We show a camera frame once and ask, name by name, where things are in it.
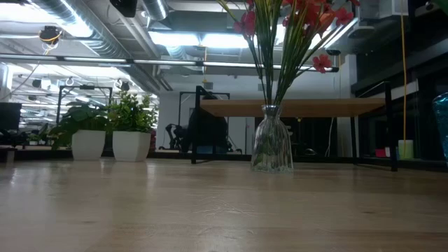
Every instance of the wooden tabletop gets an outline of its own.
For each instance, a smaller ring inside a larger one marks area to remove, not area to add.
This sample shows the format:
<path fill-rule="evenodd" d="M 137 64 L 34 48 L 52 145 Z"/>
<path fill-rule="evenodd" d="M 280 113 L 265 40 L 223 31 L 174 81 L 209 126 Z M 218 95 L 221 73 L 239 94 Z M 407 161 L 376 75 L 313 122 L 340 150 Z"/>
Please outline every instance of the wooden tabletop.
<path fill-rule="evenodd" d="M 214 116 L 263 117 L 264 100 L 202 100 L 201 107 Z M 354 117 L 385 105 L 381 98 L 288 99 L 283 101 L 281 117 Z"/>
<path fill-rule="evenodd" d="M 352 164 L 0 167 L 0 251 L 446 252 L 448 174 Z"/>

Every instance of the glass vase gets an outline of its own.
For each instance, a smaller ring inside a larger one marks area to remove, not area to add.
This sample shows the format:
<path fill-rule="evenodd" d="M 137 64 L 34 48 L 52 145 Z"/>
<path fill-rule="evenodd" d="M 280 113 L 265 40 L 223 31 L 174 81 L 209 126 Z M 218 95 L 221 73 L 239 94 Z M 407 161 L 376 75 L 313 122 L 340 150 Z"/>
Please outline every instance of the glass vase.
<path fill-rule="evenodd" d="M 448 93 L 444 93 L 434 98 L 433 110 L 439 129 L 440 143 L 448 165 Z"/>
<path fill-rule="evenodd" d="M 281 107 L 263 105 L 265 118 L 255 131 L 251 169 L 256 172 L 293 172 L 291 140 L 280 120 Z"/>

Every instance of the computer monitor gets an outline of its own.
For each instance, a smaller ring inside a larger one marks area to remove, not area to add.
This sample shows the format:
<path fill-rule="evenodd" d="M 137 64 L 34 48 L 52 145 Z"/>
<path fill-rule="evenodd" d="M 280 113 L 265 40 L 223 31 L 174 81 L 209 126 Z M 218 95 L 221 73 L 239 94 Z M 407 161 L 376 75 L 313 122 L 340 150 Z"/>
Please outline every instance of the computer monitor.
<path fill-rule="evenodd" d="M 0 102 L 0 129 L 19 130 L 20 109 L 20 103 Z"/>

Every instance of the white planter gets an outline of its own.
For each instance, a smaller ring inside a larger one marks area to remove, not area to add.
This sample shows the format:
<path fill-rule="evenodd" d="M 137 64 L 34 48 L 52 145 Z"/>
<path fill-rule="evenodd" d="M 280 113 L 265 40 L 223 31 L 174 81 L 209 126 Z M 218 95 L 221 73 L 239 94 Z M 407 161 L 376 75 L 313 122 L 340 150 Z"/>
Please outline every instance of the white planter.
<path fill-rule="evenodd" d="M 71 152 L 74 160 L 98 160 L 104 149 L 106 132 L 78 130 L 71 137 Z"/>
<path fill-rule="evenodd" d="M 151 134 L 142 132 L 113 132 L 113 155 L 117 161 L 140 162 L 146 159 Z"/>

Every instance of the shelf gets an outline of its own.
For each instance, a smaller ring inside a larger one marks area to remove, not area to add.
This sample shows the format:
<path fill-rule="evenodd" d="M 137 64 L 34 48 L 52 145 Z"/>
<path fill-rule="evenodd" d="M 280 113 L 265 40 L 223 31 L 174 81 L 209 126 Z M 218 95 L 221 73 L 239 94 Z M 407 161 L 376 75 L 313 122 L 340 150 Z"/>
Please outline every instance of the shelf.
<path fill-rule="evenodd" d="M 263 117 L 264 100 L 202 100 L 201 108 L 214 116 Z M 385 105 L 380 98 L 284 100 L 281 117 L 354 117 Z"/>

